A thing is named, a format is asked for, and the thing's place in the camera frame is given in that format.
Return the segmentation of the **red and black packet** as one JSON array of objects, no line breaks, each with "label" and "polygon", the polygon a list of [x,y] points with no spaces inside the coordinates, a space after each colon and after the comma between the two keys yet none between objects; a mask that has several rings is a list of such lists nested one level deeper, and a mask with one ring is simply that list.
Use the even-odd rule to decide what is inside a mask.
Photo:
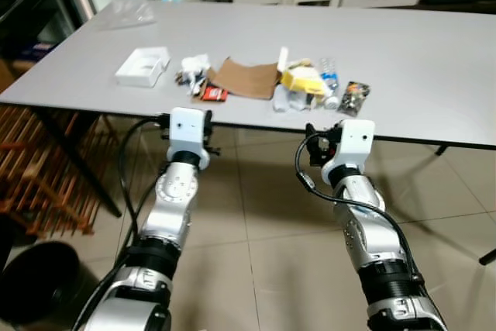
[{"label": "red and black packet", "polygon": [[201,88],[199,101],[206,103],[224,103],[228,98],[228,91],[212,84],[205,84]]}]

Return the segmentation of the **clear plastic packaging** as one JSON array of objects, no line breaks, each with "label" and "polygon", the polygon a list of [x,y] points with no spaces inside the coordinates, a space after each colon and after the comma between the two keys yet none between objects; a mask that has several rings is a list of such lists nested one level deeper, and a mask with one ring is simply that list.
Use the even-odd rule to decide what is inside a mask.
[{"label": "clear plastic packaging", "polygon": [[102,28],[131,29],[157,21],[149,0],[113,0],[102,11]]}]

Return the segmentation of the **black rubbish bin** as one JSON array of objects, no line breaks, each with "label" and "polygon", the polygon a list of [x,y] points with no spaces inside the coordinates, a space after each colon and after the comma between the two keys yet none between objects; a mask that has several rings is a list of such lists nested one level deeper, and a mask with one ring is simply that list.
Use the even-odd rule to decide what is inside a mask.
[{"label": "black rubbish bin", "polygon": [[0,273],[0,321],[15,331],[70,331],[78,317],[74,248],[45,242],[18,254]]}]

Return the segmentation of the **small dark crumpled wrapper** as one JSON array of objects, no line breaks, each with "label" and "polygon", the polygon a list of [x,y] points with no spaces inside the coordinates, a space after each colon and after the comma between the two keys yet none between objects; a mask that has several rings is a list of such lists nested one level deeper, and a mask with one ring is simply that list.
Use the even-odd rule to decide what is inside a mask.
[{"label": "small dark crumpled wrapper", "polygon": [[185,71],[181,70],[176,73],[176,83],[180,86],[187,86],[191,92],[198,92],[202,84],[205,83],[206,73],[202,70]]}]

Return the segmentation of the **dark printed snack wrapper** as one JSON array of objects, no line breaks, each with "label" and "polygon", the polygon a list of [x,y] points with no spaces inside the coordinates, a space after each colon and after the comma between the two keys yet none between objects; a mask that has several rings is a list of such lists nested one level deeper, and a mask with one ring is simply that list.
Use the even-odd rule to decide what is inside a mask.
[{"label": "dark printed snack wrapper", "polygon": [[357,117],[361,111],[368,95],[370,86],[357,81],[350,81],[343,92],[338,112],[350,117]]}]

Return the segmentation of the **white crumpled plastic bag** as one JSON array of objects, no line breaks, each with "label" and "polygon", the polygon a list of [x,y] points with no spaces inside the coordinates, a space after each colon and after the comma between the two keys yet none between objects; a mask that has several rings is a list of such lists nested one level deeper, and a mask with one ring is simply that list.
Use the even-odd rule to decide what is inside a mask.
[{"label": "white crumpled plastic bag", "polygon": [[302,112],[311,108],[308,93],[290,90],[282,84],[275,86],[270,103],[275,112]]}]

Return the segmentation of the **torn brown cardboard piece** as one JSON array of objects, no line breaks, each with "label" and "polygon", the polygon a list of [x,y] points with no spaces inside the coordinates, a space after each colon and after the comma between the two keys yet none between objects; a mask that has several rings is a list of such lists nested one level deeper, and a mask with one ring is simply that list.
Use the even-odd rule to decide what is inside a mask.
[{"label": "torn brown cardboard piece", "polygon": [[234,96],[270,100],[280,72],[276,63],[244,65],[228,57],[208,72],[210,83]]}]

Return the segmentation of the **crumpled white tissue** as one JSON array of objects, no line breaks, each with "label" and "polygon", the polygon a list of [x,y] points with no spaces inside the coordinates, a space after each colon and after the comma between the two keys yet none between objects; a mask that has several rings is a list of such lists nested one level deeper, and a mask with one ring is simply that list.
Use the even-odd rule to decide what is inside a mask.
[{"label": "crumpled white tissue", "polygon": [[183,74],[200,74],[205,73],[212,65],[209,61],[209,55],[202,53],[195,56],[188,56],[181,59],[180,72]]}]

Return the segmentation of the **clear plastic water bottle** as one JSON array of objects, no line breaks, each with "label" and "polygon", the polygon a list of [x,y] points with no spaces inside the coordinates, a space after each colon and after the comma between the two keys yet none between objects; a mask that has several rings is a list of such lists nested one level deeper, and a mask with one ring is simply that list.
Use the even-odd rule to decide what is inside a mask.
[{"label": "clear plastic water bottle", "polygon": [[325,91],[320,98],[320,105],[326,110],[337,110],[340,98],[337,97],[338,75],[336,62],[330,58],[320,58],[320,77],[325,83]]}]

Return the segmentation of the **yellow cardboard box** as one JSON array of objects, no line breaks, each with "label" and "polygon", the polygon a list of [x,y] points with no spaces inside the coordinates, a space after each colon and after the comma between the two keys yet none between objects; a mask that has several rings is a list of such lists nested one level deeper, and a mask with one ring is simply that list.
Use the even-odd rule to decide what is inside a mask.
[{"label": "yellow cardboard box", "polygon": [[326,84],[320,72],[311,66],[295,66],[284,70],[280,83],[291,92],[326,96]]}]

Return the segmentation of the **white open box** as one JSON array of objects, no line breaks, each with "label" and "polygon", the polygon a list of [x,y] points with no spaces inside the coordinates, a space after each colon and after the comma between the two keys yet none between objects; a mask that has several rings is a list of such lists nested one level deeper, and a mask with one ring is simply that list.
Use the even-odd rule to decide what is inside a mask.
[{"label": "white open box", "polygon": [[136,48],[115,72],[118,85],[152,88],[171,61],[166,47]]}]

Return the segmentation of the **brown wooden rack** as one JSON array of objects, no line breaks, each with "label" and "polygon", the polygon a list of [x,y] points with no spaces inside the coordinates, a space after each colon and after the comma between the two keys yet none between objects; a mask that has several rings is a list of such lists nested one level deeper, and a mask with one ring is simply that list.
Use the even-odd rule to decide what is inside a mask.
[{"label": "brown wooden rack", "polygon": [[27,236],[92,234],[100,199],[27,108],[0,105],[0,217]]}]

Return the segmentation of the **black shelf unit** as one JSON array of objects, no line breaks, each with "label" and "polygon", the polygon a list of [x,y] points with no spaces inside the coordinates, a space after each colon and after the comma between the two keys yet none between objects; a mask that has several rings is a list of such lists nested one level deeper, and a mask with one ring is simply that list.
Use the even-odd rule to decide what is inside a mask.
[{"label": "black shelf unit", "polygon": [[0,73],[18,78],[84,22],[77,0],[0,0]]}]

